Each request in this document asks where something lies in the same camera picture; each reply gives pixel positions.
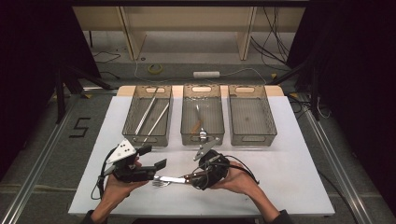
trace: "gray floor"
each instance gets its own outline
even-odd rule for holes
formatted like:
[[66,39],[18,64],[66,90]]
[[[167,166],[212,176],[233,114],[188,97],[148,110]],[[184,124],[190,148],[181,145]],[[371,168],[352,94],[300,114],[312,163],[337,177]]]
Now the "gray floor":
[[[255,34],[255,36],[258,40],[264,40],[266,37],[265,34]],[[292,35],[284,34],[282,36],[285,36],[286,45],[290,46]],[[166,81],[167,84],[206,82],[206,80],[190,79],[194,71],[220,71],[221,74],[231,74],[243,68],[249,68],[235,75],[211,80],[225,84],[262,82],[255,71],[259,72],[267,81],[271,80],[273,73],[277,73],[279,76],[285,73],[285,71],[264,66],[261,55],[252,48],[249,50],[247,60],[240,61],[234,35],[229,33],[149,33],[137,63],[129,59],[122,33],[93,32],[93,44],[93,54],[106,51],[120,55],[110,63],[98,63],[101,72],[110,72],[120,77],[120,79],[116,79],[109,73],[102,74],[103,81],[114,87],[147,84],[151,81]],[[272,48],[272,52],[276,52],[274,45],[274,42],[268,45],[268,48]],[[106,62],[114,57],[114,55],[101,53],[95,56],[95,60]],[[265,62],[278,68],[287,69],[274,60]],[[154,76],[148,73],[147,68],[153,63],[163,65],[164,69],[160,75]],[[292,78],[282,83],[283,91],[293,91],[294,81],[295,78]],[[115,92],[97,91],[96,86],[86,80],[81,80],[81,83],[89,91],[84,97],[77,100],[71,111],[70,119],[66,122],[58,143],[50,154],[37,185],[19,216],[18,223],[78,223],[80,221],[80,217],[67,214],[68,207],[73,201],[79,180],[91,155],[111,97],[116,94]],[[292,106],[295,110],[299,109],[296,104],[292,104]],[[340,188],[324,150],[308,121],[306,114],[309,112],[302,113],[304,111],[296,113],[296,118],[315,165],[330,178],[337,188]],[[27,141],[25,150],[21,151],[0,183],[1,214],[6,213],[21,185],[35,166],[52,130],[56,128],[56,115],[56,99],[51,99],[35,127],[35,131]],[[70,138],[69,136],[72,134],[82,133],[82,130],[74,129],[78,118],[90,118],[80,123],[81,126],[89,129],[83,138]],[[396,223],[395,216],[389,211],[381,195],[361,167],[359,160],[353,157],[336,120],[332,117],[321,118],[320,124],[329,137],[353,187],[363,200],[373,223]],[[336,211],[335,215],[331,217],[293,216],[295,223],[354,223],[352,215],[341,197],[325,179],[322,181]],[[112,217],[109,223],[131,223],[132,221],[129,217]]]

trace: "hand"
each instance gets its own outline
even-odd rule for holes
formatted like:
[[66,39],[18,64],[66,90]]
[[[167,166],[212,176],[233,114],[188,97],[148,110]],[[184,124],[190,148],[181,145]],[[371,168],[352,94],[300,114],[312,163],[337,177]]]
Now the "hand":
[[[134,164],[141,167],[142,164],[138,162],[136,157]],[[119,181],[113,174],[108,176],[105,192],[102,196],[101,202],[91,215],[94,223],[103,223],[110,212],[119,205],[134,189],[146,185],[148,181],[124,183]]]
[[[141,167],[142,164],[138,162],[139,158],[136,157],[134,165]],[[102,201],[110,201],[114,204],[121,203],[134,189],[146,185],[148,181],[124,183],[119,181],[113,174],[108,176],[105,192]]]
[[[230,164],[243,167],[242,164],[235,161],[230,161]],[[246,194],[256,204],[266,222],[272,222],[279,216],[279,212],[267,198],[264,191],[244,171],[230,167],[227,176],[211,188],[227,189],[235,193]]]
[[[235,161],[230,161],[230,164],[243,168],[242,164]],[[253,189],[259,188],[259,186],[247,173],[230,167],[227,176],[211,188],[227,189],[235,193],[249,195]]]

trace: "wire mesh basket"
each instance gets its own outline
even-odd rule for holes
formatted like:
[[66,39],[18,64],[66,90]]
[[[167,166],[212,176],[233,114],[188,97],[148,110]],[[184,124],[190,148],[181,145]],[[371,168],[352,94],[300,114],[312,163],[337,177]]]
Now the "wire mesh basket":
[[136,86],[122,134],[133,146],[167,147],[172,86]]
[[233,146],[266,146],[277,132],[263,85],[229,86],[229,116]]
[[217,137],[218,145],[222,144],[224,120],[220,85],[183,86],[180,132],[183,145],[201,145]]

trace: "sleeve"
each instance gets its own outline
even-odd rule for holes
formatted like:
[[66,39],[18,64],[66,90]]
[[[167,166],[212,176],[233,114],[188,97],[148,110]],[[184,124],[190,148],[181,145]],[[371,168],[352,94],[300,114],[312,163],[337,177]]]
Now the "sleeve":
[[84,219],[82,219],[82,221],[80,222],[80,224],[94,224],[92,219],[91,219],[91,215],[93,213],[93,210],[90,210],[87,215],[85,215]]
[[288,212],[286,210],[280,211],[280,215],[277,216],[271,224],[292,224],[293,221],[291,220]]

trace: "white table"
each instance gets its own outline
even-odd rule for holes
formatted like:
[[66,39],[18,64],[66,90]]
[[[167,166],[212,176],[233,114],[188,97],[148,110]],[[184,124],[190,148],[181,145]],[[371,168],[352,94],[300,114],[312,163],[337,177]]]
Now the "white table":
[[[222,97],[224,126],[223,144],[214,147],[224,155],[243,161],[260,180],[261,188],[277,209],[289,214],[329,216],[332,204],[318,176],[300,128],[287,97],[269,97],[276,123],[277,137],[270,147],[233,147],[230,144],[227,98]],[[113,97],[99,132],[90,160],[78,186],[69,214],[84,216],[99,201],[91,199],[91,192],[100,174],[108,151],[122,140],[121,134],[132,97]],[[157,175],[189,174],[197,166],[192,158],[198,147],[181,144],[182,98],[175,97],[171,118],[169,146],[153,149],[140,157],[143,165],[167,159]],[[136,189],[112,212],[131,217],[258,217],[259,211],[246,195],[223,189],[198,190],[188,185],[172,184],[156,188],[147,184]]]

